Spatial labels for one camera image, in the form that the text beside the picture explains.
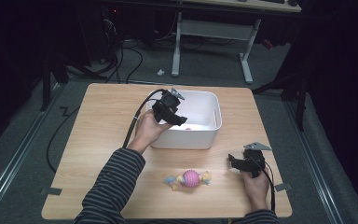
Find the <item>white container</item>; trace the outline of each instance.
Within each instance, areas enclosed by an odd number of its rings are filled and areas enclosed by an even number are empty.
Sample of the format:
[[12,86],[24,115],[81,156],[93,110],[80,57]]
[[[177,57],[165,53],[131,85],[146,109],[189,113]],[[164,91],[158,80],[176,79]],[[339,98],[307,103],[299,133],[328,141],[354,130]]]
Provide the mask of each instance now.
[[[222,126],[220,106],[215,94],[208,91],[179,91],[185,100],[180,100],[176,115],[187,118],[181,126],[165,131],[151,147],[179,149],[208,149],[212,146]],[[152,99],[160,99],[156,93]],[[155,101],[146,103],[151,109]]]

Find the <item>table top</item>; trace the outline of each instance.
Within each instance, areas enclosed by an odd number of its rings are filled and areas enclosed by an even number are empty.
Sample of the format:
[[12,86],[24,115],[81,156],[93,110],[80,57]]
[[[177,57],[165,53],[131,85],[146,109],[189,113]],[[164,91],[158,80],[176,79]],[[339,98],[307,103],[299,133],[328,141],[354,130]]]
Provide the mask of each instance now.
[[284,4],[271,3],[261,0],[247,0],[246,2],[241,2],[239,0],[183,0],[183,2],[189,3],[200,3],[207,5],[219,5],[225,7],[244,7],[244,8],[253,8],[253,9],[263,9],[263,10],[272,10],[280,12],[300,12],[301,7],[299,5],[292,7],[285,0]]
[[[62,189],[48,195],[42,210],[45,219],[73,219],[82,210],[82,200],[98,173],[120,148],[135,111],[154,90],[172,86],[91,84],[78,112],[62,160],[51,187]],[[246,88],[175,86],[178,91],[209,91],[219,101],[222,127],[209,149],[148,148],[146,166],[122,211],[124,218],[214,218],[243,217],[250,203],[238,170],[230,168],[227,154],[241,158],[243,146],[259,142],[269,146],[255,98]],[[272,169],[275,185],[282,178],[272,151],[263,151]],[[193,169],[212,175],[210,185],[172,189],[162,182],[168,176]],[[286,192],[276,192],[276,213],[289,217],[292,208]]]

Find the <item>striped sleeve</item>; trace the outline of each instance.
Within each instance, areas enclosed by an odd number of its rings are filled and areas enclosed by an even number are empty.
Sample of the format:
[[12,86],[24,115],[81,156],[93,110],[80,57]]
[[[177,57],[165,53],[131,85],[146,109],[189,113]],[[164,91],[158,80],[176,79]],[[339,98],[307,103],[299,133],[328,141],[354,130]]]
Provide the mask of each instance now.
[[138,152],[120,148],[101,170],[83,200],[75,223],[125,223],[121,210],[130,199],[136,180],[145,166]]
[[275,212],[267,209],[260,209],[252,213],[247,214],[244,218],[233,222],[235,224],[275,224],[280,223],[279,219],[275,215]]

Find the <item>hand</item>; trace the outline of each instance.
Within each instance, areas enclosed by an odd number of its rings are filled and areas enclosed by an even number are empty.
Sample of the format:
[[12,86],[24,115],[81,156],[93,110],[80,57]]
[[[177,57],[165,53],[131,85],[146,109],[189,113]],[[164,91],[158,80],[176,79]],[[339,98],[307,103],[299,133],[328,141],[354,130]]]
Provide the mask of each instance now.
[[146,148],[155,142],[159,136],[172,127],[171,124],[158,124],[154,118],[153,110],[146,111],[138,118],[135,127],[135,138],[128,145],[128,148],[143,154]]
[[269,179],[260,171],[258,177],[252,178],[252,173],[241,171],[243,180],[245,182],[245,192],[251,200],[252,211],[259,209],[268,209],[267,193],[269,192]]

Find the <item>desk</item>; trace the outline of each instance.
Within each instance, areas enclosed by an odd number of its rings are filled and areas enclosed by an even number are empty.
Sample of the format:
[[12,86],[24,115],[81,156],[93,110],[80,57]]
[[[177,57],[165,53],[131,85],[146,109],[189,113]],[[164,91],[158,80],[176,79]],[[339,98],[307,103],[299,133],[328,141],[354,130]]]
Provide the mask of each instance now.
[[[244,7],[259,10],[273,10],[281,12],[300,12],[301,7],[291,7],[287,2],[284,4],[270,3],[260,0],[248,0],[240,2],[238,0],[183,0],[181,3],[200,3],[225,7]],[[178,13],[176,25],[176,43],[172,61],[172,76],[179,76],[180,67],[180,41],[182,35],[200,35],[208,37],[226,38],[247,41],[247,45],[243,53],[240,53],[240,61],[245,82],[253,83],[251,71],[249,69],[248,57],[255,42],[255,37],[260,25],[261,19],[256,19],[253,26],[208,22],[208,21],[192,21],[182,20],[182,13]]]
[[[48,195],[43,207],[45,219],[73,219],[82,200],[111,154],[122,146],[135,111],[151,92],[169,86],[91,84],[62,155],[51,187],[61,195]],[[124,218],[243,217],[250,203],[239,171],[231,169],[230,153],[241,158],[243,146],[259,142],[269,146],[254,96],[245,88],[176,86],[179,91],[210,91],[221,107],[223,125],[213,146],[202,150],[149,148],[146,166],[123,209]],[[275,185],[282,183],[271,151],[265,151]],[[172,191],[162,180],[185,170],[209,171],[212,182],[195,189]],[[292,208],[285,191],[276,193],[276,213],[289,217]]]

